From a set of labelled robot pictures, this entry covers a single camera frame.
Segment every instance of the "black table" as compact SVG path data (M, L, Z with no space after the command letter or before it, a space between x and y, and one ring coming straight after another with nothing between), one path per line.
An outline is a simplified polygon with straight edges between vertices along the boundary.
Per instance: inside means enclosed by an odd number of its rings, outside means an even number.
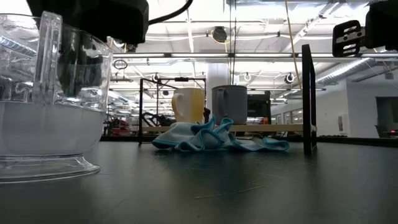
M398 150L179 153L101 142L96 175L0 185L1 223L398 223Z

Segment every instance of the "gray mug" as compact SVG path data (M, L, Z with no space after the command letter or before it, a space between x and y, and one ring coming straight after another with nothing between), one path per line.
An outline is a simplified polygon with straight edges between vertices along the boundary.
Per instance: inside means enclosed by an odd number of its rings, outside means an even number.
M211 89L213 115L216 124L231 118L234 124L245 124L248 119L248 89L245 86L223 85Z

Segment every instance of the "blue cloth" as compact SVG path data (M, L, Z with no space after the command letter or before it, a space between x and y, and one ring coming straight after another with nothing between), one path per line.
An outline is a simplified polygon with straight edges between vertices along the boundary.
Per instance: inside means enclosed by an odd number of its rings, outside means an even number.
M286 151L290 144L272 138L236 139L229 133L233 120L224 118L215 129L215 117L206 124L177 122L152 141L158 149L174 148L179 151L229 149L242 151Z

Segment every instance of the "wall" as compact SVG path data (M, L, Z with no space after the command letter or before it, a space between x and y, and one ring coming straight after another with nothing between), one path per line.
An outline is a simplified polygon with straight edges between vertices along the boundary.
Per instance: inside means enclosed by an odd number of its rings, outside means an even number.
M347 83L350 137L379 137L376 97L398 96L398 86L391 83Z
M286 105L271 107L271 114L277 115L302 108L302 100L289 100ZM338 116L348 114L348 99L346 82L340 81L337 85L326 87L326 91L317 92L317 127L318 135L349 135L349 121L345 132L339 132Z

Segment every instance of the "clear plastic container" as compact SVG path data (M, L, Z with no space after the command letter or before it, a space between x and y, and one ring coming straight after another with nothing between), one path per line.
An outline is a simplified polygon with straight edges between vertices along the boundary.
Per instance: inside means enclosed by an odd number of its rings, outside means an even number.
M59 15L0 14L0 182L99 171L83 153L101 137L111 61Z

